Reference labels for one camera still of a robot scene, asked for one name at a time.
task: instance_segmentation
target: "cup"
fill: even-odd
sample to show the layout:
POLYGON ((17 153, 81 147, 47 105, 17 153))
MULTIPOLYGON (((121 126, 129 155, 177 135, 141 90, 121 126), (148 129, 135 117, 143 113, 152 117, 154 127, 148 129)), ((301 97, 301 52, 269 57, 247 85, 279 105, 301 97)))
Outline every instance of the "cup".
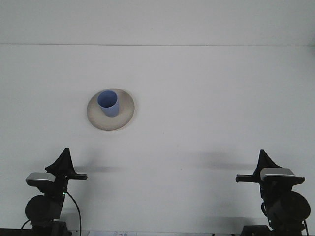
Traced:
POLYGON ((112 90, 106 90, 99 94, 97 103, 108 117, 115 117, 119 112, 119 101, 117 94, 112 90))

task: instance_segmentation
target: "white backdrop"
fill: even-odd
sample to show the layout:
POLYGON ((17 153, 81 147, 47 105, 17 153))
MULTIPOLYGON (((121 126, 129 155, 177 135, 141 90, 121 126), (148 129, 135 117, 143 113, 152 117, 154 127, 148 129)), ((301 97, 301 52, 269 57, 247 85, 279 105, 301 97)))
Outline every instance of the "white backdrop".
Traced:
POLYGON ((314 0, 0 0, 0 43, 315 45, 314 0))
MULTIPOLYGON (((25 178, 70 147, 83 229, 239 233, 267 224, 252 174, 260 149, 306 182, 315 206, 314 47, 0 46, 0 227, 39 194, 25 178), (128 91, 136 112, 94 128, 90 98, 128 91)), ((63 220, 78 228, 67 198, 63 220)), ((314 215, 309 218, 315 232, 314 215)))

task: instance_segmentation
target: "cable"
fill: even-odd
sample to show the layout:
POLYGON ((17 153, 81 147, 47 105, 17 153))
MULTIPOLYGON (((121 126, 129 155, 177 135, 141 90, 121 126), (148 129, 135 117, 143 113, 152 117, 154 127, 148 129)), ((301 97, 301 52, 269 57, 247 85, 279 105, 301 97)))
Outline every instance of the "cable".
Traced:
POLYGON ((267 216, 266 209, 265 209, 265 203, 261 203, 261 211, 262 211, 262 213, 264 213, 264 215, 265 215, 266 217, 268 217, 268 216, 267 216))
POLYGON ((25 221, 25 223, 22 225, 22 227, 21 227, 21 230, 24 228, 24 226, 28 223, 28 222, 30 222, 31 220, 27 220, 27 221, 25 221))
POLYGON ((310 235, 309 235, 309 229, 307 228, 307 224, 306 224, 306 221, 305 221, 305 220, 304 220, 304 225, 305 225, 306 235, 307 235, 307 236, 310 236, 310 235))
POLYGON ((27 220, 27 221, 25 221, 25 223, 22 225, 22 227, 21 227, 21 235, 23 235, 23 228, 24 228, 24 226, 28 223, 28 222, 30 222, 31 220, 27 220))
POLYGON ((74 204, 75 204, 75 206, 76 206, 77 209, 78 209, 78 213, 79 213, 79 223, 80 223, 80 236, 81 236, 81 234, 82 234, 82 225, 81 225, 81 213, 80 213, 79 206, 78 206, 77 202, 75 201, 75 199, 71 196, 71 194, 69 194, 68 192, 66 192, 66 194, 68 194, 69 197, 74 201, 74 204))

